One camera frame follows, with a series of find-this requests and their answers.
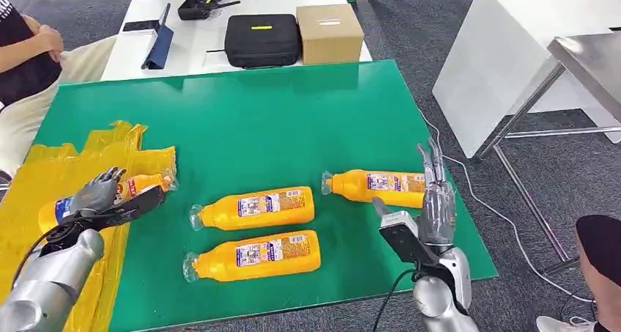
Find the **white pants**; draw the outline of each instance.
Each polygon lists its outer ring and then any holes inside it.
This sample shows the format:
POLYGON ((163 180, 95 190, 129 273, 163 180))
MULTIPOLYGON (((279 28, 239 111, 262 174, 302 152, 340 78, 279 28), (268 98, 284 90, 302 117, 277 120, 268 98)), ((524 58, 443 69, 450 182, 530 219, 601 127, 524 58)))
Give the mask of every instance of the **white pants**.
POLYGON ((58 92, 60 83, 99 81, 116 36, 62 53, 59 79, 39 94, 0 111, 0 170, 14 177, 58 92))

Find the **gray carpet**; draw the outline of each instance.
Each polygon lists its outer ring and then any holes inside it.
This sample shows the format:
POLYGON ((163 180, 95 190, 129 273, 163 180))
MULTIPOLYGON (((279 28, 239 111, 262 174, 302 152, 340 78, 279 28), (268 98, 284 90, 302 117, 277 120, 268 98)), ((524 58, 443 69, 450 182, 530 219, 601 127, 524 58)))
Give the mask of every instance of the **gray carpet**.
MULTIPOLYGON (((56 27, 68 48, 117 32, 130 0, 11 0, 24 13, 56 27)), ((358 0, 355 6, 365 40, 375 59, 395 59, 414 99, 443 132, 445 152, 463 154, 439 110, 431 88, 472 0, 358 0)), ((529 116, 522 129, 591 125, 580 111, 529 116)), ((605 136, 568 136, 505 141, 503 150, 531 190, 570 255, 576 253, 573 223, 582 215, 603 213, 619 218, 616 196, 621 171, 619 147, 605 136)), ((511 218, 538 268, 558 262, 537 222, 513 187, 498 159, 466 162, 475 193, 511 218)), ((499 269, 499 278, 473 285, 471 313, 481 331, 535 331, 535 318, 558 318, 566 295, 543 283, 522 258, 511 228, 468 194, 461 168, 449 169, 499 269)), ((590 293, 577 270, 556 280, 584 297, 590 293)), ((369 331, 381 299, 364 300, 266 317, 217 322, 175 331, 369 331)), ((591 318, 589 304, 571 300, 564 318, 591 318)), ((380 331, 424 331, 409 295, 389 302, 380 331)))

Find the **yellow bottle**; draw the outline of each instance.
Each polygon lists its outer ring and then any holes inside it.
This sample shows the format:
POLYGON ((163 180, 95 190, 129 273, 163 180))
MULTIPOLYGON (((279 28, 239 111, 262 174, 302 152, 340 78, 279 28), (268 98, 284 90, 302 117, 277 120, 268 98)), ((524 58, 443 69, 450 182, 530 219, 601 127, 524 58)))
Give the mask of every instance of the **yellow bottle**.
POLYGON ((371 202, 377 196, 388 205, 423 207, 425 175, 420 173, 363 171, 352 169, 321 178, 321 193, 336 193, 355 202, 371 202))
POLYGON ((196 231, 217 227, 225 231, 284 224, 303 224, 315 218, 309 187, 290 187, 225 196, 201 207, 193 205, 190 223, 196 231))
POLYGON ((204 254, 189 253, 183 261, 188 282, 199 278, 239 281, 311 272, 321 266, 315 231, 268 235, 220 244, 204 254))
MULTIPOLYGON (((163 176, 161 174, 134 176, 124 182, 119 182, 119 189, 116 191, 114 204, 129 199, 152 185, 160 185, 164 191, 174 188, 173 179, 170 176, 163 176)), ((72 201, 73 196, 69 196, 55 202, 49 202, 41 207, 39 211, 39 227, 41 230, 47 232, 57 225, 60 220, 71 215, 69 208, 72 201)))

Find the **robotic hand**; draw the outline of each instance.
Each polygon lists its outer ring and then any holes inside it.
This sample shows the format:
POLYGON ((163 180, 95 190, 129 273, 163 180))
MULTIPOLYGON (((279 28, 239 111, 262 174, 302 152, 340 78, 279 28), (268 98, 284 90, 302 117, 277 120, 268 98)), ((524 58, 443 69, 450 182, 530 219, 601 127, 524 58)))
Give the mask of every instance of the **robotic hand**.
POLYGON ((114 204, 124 173, 113 167, 87 183, 73 198, 71 215, 33 244, 0 306, 0 332, 61 331, 93 265, 103 256, 99 231, 140 218, 166 200, 156 185, 114 204), (43 239, 47 243, 39 246, 43 239))
POLYGON ((382 217, 379 232, 401 261, 417 265, 412 276, 414 300, 430 332, 478 332, 467 309, 472 301, 470 267, 464 252, 454 246, 455 195, 446 180, 442 152, 428 140, 432 155, 420 144, 425 168, 425 196, 420 217, 391 212, 373 199, 382 217))

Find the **person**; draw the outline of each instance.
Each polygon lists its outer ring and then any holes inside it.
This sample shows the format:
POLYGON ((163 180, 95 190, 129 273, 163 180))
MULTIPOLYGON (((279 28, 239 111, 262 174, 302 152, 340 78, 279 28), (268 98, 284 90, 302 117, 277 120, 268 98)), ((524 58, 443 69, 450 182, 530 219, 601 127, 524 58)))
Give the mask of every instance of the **person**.
POLYGON ((100 80, 115 41, 64 52, 57 30, 0 0, 0 184, 26 158, 59 84, 100 80))
POLYGON ((597 322, 569 325, 539 316, 540 332, 621 332, 621 221, 589 215, 576 222, 580 268, 598 307, 597 322))

